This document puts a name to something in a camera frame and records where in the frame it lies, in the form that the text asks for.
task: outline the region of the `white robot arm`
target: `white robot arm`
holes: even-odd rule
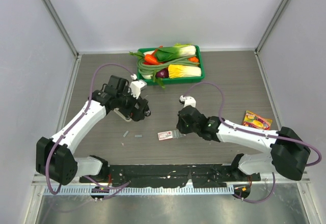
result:
[[[181,96],[184,107],[179,111],[177,128],[183,134],[194,132],[205,140],[221,143],[235,143],[260,151],[260,154],[238,154],[232,162],[233,175],[241,178],[254,173],[278,172],[291,180],[300,180],[310,155],[308,147],[288,141],[272,138],[284,136],[301,140],[295,132],[287,127],[280,131],[260,130],[220,121],[218,117],[205,117],[196,109],[196,101],[190,96]]]
[[[111,76],[102,90],[92,94],[91,103],[87,101],[80,112],[58,133],[50,139],[42,137],[37,142],[36,170],[45,175],[46,160],[53,145],[59,142],[52,155],[49,176],[51,179],[67,185],[74,177],[97,176],[101,180],[107,176],[108,162],[97,156],[74,158],[79,143],[93,126],[110,111],[114,111],[125,121],[143,120],[150,116],[148,101],[141,98],[141,90],[147,84],[142,80],[128,80]]]

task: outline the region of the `aluminum frame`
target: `aluminum frame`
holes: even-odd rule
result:
[[[62,24],[60,17],[58,16],[54,6],[52,5],[50,0],[42,0],[45,7],[47,8],[50,16],[52,17],[54,23],[56,24],[56,26],[58,27],[60,33],[62,34],[63,38],[65,39],[65,41],[67,42],[71,52],[73,53],[73,55],[76,57],[78,57],[78,51],[76,49],[76,47],[74,46],[66,28],[64,27],[64,25]]]

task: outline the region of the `snack package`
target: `snack package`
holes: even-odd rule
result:
[[[253,128],[258,128],[262,130],[269,130],[271,126],[272,119],[265,119],[249,110],[246,110],[246,115],[244,116],[243,126],[249,126]]]

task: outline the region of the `green basket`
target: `green basket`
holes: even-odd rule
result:
[[[200,82],[202,79],[205,78],[205,70],[204,70],[204,66],[203,66],[203,61],[202,61],[202,57],[200,55],[200,50],[199,50],[199,46],[195,46],[196,47],[196,57],[199,59],[199,67],[202,70],[202,75],[201,76],[197,76],[197,77],[182,77],[182,78],[163,78],[162,81],[165,85],[167,84],[178,84],[178,83],[194,83],[194,82]],[[148,51],[153,51],[155,50],[156,47],[151,47],[151,48],[140,48],[138,49],[138,51],[145,53]],[[152,85],[157,85],[156,82],[153,82],[152,80],[148,80],[148,79],[144,79],[143,76],[139,73],[139,71],[137,71],[137,77],[138,79],[141,79],[143,81],[145,81],[147,83],[147,85],[152,86]]]

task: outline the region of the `toy vegetable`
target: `toy vegetable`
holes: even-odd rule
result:
[[[195,66],[186,65],[169,65],[169,77],[180,78],[180,77],[194,77],[201,76],[202,70]]]
[[[195,46],[189,45],[186,47],[161,47],[157,49],[157,52],[154,56],[157,58],[158,62],[166,62],[189,55],[196,55]]]

